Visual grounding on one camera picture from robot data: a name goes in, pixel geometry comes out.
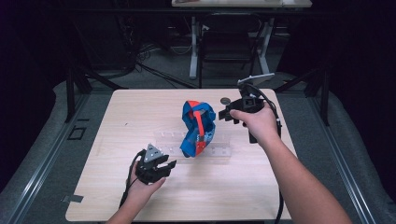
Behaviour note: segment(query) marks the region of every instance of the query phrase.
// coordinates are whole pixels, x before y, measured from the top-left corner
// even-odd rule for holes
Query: table top
[[[276,94],[262,91],[275,103],[282,140],[295,154]],[[108,220],[119,208],[134,156],[149,143],[177,165],[136,221],[275,219],[276,179],[264,151],[249,143],[242,124],[217,118],[214,139],[196,158],[169,147],[178,147],[180,134],[187,132],[181,119],[187,100],[209,103],[218,115],[225,108],[222,97],[234,101],[240,94],[237,89],[114,91],[75,190],[84,198],[69,204],[66,219]],[[290,219],[287,207],[282,218]]]
[[[173,7],[311,7],[310,0],[172,0]]]

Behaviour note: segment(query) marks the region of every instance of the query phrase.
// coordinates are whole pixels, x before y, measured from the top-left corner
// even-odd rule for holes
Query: blue cloth
[[[203,149],[200,148],[200,134],[198,127],[198,120],[193,115],[195,111],[199,111],[201,114],[201,121],[204,127],[204,138],[201,139],[206,147],[212,141],[215,134],[216,125],[214,120],[216,119],[216,113],[208,103],[186,101],[183,105],[182,119],[185,122],[187,129],[189,130],[181,143],[181,150],[186,158],[198,156]]]

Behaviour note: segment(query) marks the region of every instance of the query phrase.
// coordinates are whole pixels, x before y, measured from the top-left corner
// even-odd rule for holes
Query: gray carpet
[[[268,62],[270,71],[275,71],[284,42],[279,40],[272,44],[273,47],[268,51]],[[189,54],[152,50],[144,60],[142,58],[141,63],[172,74],[173,77],[191,85],[197,85],[197,80],[189,79]],[[246,77],[239,67],[232,66],[227,69],[224,66],[221,68],[208,66],[204,72],[205,88],[234,88],[238,78]],[[260,73],[258,66],[255,68],[255,73]],[[102,75],[109,76],[112,73],[107,72]],[[291,78],[292,76],[287,74],[276,74],[276,77],[269,82],[262,83],[260,87],[273,89],[282,85],[284,80]],[[111,80],[129,89],[186,88],[183,85],[164,81],[163,77],[154,76],[147,71],[140,71],[139,66],[131,74]],[[21,217],[18,220],[21,220],[22,223],[68,223],[64,218],[68,203],[62,202],[62,198],[64,195],[71,195],[74,192],[111,95],[111,90],[102,83],[92,79],[91,84],[93,92],[89,96],[80,96],[77,92],[81,107],[69,125],[64,125],[66,118],[64,83],[55,88],[57,103],[48,123],[20,169],[0,195],[1,223],[7,223],[14,214],[14,208],[19,204],[24,188],[28,186],[32,176],[35,175],[35,170],[40,167],[42,161],[50,153],[57,140],[56,137],[63,130],[67,130],[67,133],[65,138],[60,141],[59,153],[54,155],[54,163],[49,172],[43,176],[44,182],[39,185],[38,193],[34,195],[31,204],[26,204],[26,209],[20,213]],[[312,106],[317,100],[305,98],[302,93],[303,89],[304,83],[301,83],[288,92],[277,95],[298,157],[335,195],[345,207],[353,223],[361,223],[360,214],[357,212],[334,162],[332,147],[323,131],[323,125],[317,119],[318,112]],[[332,134],[346,158],[348,167],[355,177],[376,223],[396,222],[395,205],[382,189],[353,123],[342,104],[333,95],[331,95],[329,104],[329,122]]]

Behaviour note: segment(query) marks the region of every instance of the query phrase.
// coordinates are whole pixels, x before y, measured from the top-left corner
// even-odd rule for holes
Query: blue and orange fabric
[[[189,130],[181,143],[185,157],[196,157],[209,145],[215,134],[216,113],[208,103],[186,101],[182,119]]]

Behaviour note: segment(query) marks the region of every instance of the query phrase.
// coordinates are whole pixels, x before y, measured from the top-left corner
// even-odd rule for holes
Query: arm
[[[134,174],[136,165],[137,162],[134,164],[134,168],[131,173],[131,181],[134,181],[136,179],[136,175]],[[111,223],[130,224],[137,216],[137,214],[140,212],[140,210],[142,210],[142,208],[149,201],[151,195],[157,189],[159,189],[164,182],[165,182],[164,177],[151,185],[146,185],[137,179],[129,189],[128,197],[125,200],[125,203],[108,220],[107,224],[111,224]]]
[[[230,113],[246,123],[267,154],[295,223],[351,223],[340,203],[283,144],[276,132],[274,113],[267,103],[255,114],[238,110]]]

